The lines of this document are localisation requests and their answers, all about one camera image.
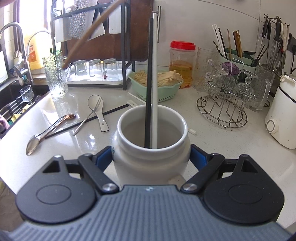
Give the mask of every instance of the white tray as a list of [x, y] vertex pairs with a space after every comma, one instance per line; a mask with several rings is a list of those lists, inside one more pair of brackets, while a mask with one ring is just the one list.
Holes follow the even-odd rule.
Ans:
[[[129, 75], [131, 74], [131, 69], [126, 69], [126, 79], [128, 79]], [[98, 78], [98, 80], [76, 80], [75, 73], [70, 75], [69, 80], [67, 81], [68, 84], [98, 84], [98, 85], [122, 85], [122, 69], [118, 69], [118, 81], [106, 81], [104, 79]]]

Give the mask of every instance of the purple lid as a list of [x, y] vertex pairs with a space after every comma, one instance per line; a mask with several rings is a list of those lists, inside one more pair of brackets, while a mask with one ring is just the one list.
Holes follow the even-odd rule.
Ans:
[[239, 68], [234, 63], [232, 63], [232, 72], [230, 62], [225, 62], [223, 64], [227, 66], [227, 68], [229, 69], [229, 74], [231, 75], [237, 75], [240, 72]]

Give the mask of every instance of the red lid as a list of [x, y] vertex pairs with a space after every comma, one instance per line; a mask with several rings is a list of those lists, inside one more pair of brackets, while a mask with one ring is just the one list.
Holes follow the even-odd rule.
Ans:
[[170, 47], [174, 49], [195, 50], [195, 44], [184, 41], [172, 41]]

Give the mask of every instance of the wooden cutting board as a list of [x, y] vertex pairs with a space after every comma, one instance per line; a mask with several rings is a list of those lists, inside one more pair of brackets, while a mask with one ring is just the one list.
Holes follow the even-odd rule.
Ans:
[[[153, 0], [131, 1], [131, 60], [146, 61], [148, 58], [148, 29], [149, 18], [152, 16]], [[105, 34], [87, 41], [75, 56], [70, 60], [74, 62], [80, 59], [106, 59], [116, 58], [121, 60], [120, 36], [121, 34], [109, 34], [108, 21], [104, 22]], [[77, 39], [67, 41], [68, 51], [76, 43]], [[62, 52], [65, 53], [65, 45], [62, 44]]]

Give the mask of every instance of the white tile wall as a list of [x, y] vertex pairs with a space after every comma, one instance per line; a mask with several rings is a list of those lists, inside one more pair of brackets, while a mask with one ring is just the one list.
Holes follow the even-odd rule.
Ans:
[[[169, 49], [172, 40], [194, 42], [197, 47], [215, 49], [214, 33], [211, 28], [213, 23], [220, 27], [226, 47], [228, 47], [227, 29], [229, 29], [233, 49], [235, 45], [232, 31], [239, 30], [242, 48], [245, 51], [255, 50], [258, 27], [261, 31], [264, 13], [268, 13], [270, 17], [279, 15], [283, 21], [289, 22], [291, 33], [296, 36], [295, 0], [280, 2], [278, 0], [154, 0], [153, 5], [154, 10], [162, 6], [158, 44], [159, 66], [169, 65]], [[288, 53], [286, 66], [291, 65], [291, 58], [292, 56]], [[136, 64], [140, 67], [147, 62]]]
[[197, 0], [203, 2], [209, 2], [212, 4], [220, 5], [226, 8], [234, 9], [241, 13], [252, 16], [256, 19], [260, 15], [260, 0]]
[[[13, 3], [0, 9], [0, 28], [13, 20]], [[8, 68], [13, 68], [13, 54], [15, 52], [13, 28], [10, 27], [4, 31], [0, 39], [2, 50], [7, 57]]]

